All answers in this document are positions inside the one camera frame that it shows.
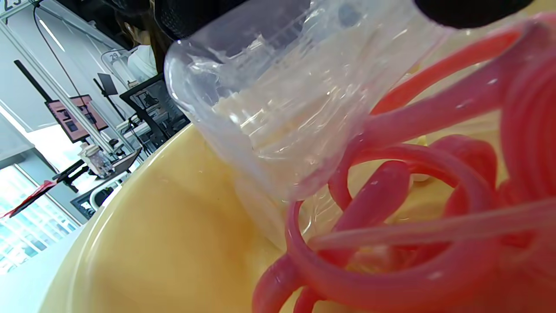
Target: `red object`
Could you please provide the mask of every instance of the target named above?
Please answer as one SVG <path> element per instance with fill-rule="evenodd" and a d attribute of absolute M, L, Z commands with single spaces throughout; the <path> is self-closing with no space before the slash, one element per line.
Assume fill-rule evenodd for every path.
<path fill-rule="evenodd" d="M 35 190 L 29 197 L 27 197 L 27 199 L 23 200 L 23 202 L 18 205 L 15 209 L 7 212 L 6 214 L 2 215 L 0 218 L 4 218 L 4 217 L 13 217 L 15 216 L 17 213 L 19 213 L 21 210 L 27 208 L 28 206 L 30 206 L 31 204 L 33 204 L 33 202 L 35 202 L 38 198 L 40 198 L 41 196 L 43 196 L 45 193 L 47 193 L 50 189 L 52 189 L 54 186 L 56 186 L 58 183 L 57 182 L 51 182 L 49 180 L 45 180 L 44 183 L 42 185 L 40 185 L 37 190 Z"/>

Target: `white shirt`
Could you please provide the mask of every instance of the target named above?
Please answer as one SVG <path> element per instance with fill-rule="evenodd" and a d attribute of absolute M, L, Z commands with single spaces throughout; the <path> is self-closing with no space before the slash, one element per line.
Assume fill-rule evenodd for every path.
<path fill-rule="evenodd" d="M 127 59 L 127 68 L 139 83 L 156 76 L 158 71 L 151 46 L 138 46 L 137 50 Z"/>

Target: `black stand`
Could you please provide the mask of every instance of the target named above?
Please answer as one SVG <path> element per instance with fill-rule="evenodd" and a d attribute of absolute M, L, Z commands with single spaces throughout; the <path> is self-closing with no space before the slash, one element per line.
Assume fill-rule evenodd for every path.
<path fill-rule="evenodd" d="M 112 99 L 110 99 L 110 95 L 106 94 L 106 91 L 102 88 L 101 84 L 98 83 L 97 79 L 93 79 L 93 81 L 95 81 L 95 84 L 97 84 L 97 87 L 101 90 L 102 95 L 106 98 L 106 100 L 108 100 L 108 102 L 110 102 L 110 105 L 112 105 L 112 107 L 114 108 L 114 110 L 116 110 L 122 120 L 125 121 L 126 118 L 123 117 L 123 114 L 120 112 L 116 104 L 112 102 Z"/>

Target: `cable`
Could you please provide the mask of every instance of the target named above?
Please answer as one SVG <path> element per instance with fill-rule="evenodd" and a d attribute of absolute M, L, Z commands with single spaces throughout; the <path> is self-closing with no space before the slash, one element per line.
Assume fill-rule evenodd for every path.
<path fill-rule="evenodd" d="M 77 96 L 80 97 L 81 103 L 83 103 L 83 107 L 85 108 L 85 110 L 87 111 L 87 114 L 91 117 L 93 124 L 95 125 L 95 128 L 97 129 L 97 131 L 100 131 L 100 129 L 98 128 L 97 125 L 97 120 L 95 119 L 95 117 L 91 114 L 91 112 L 89 111 L 89 108 L 87 107 L 87 104 L 85 104 L 85 101 L 83 100 L 83 98 L 81 97 L 81 93 L 79 92 L 79 90 L 77 89 L 77 86 L 75 85 L 75 83 L 73 82 L 73 80 L 71 79 L 71 76 L 69 75 L 68 71 L 66 70 L 66 68 L 64 67 L 64 65 L 62 64 L 62 61 L 60 61 L 60 59 L 58 58 L 58 56 L 56 55 L 56 53 L 54 52 L 54 49 L 52 48 L 52 46 L 50 45 L 50 43 L 48 42 L 48 40 L 46 39 L 46 37 L 44 36 L 44 33 L 42 32 L 40 26 L 38 25 L 38 19 L 39 16 L 37 15 L 37 8 L 40 7 L 40 3 L 42 2 L 42 0 L 36 1 L 36 2 L 31 2 L 33 4 L 33 19 L 35 22 L 35 26 L 37 27 L 38 32 L 41 34 L 42 39 L 44 40 L 44 42 L 46 43 L 46 45 L 48 46 L 48 49 L 50 49 L 50 52 L 52 52 L 52 55 L 54 56 L 54 58 L 56 59 L 56 61 L 58 62 L 58 64 L 60 65 L 60 67 L 62 68 L 62 70 L 64 71 L 64 73 L 66 74 L 66 76 L 69 79 L 69 82 L 71 83 L 71 85 L 73 86 L 73 88 L 75 89 L 75 92 L 77 93 Z"/>
<path fill-rule="evenodd" d="M 135 124 L 134 122 L 131 121 L 131 119 L 133 119 L 134 116 L 136 116 L 137 114 L 133 114 L 130 116 L 129 119 L 127 119 L 128 124 L 130 124 L 130 131 L 133 134 L 133 136 L 135 136 L 135 138 L 137 139 L 137 142 L 139 142 L 139 144 L 143 147 L 143 151 L 145 151 L 145 153 L 147 155 L 151 155 L 151 151 L 149 149 L 147 149 L 147 146 L 145 146 L 145 144 L 143 143 L 143 141 L 139 138 L 139 136 L 137 136 L 137 134 L 135 133 L 134 128 L 136 127 L 137 124 Z"/>

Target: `printed number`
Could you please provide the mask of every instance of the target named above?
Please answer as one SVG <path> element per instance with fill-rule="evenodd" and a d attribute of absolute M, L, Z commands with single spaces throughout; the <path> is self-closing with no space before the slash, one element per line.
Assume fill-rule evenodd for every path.
<path fill-rule="evenodd" d="M 8 5 L 9 0 L 4 0 L 4 11 L 7 12 L 11 9 L 13 9 L 13 7 L 17 7 L 21 4 L 21 0 L 15 0 L 12 5 Z"/>

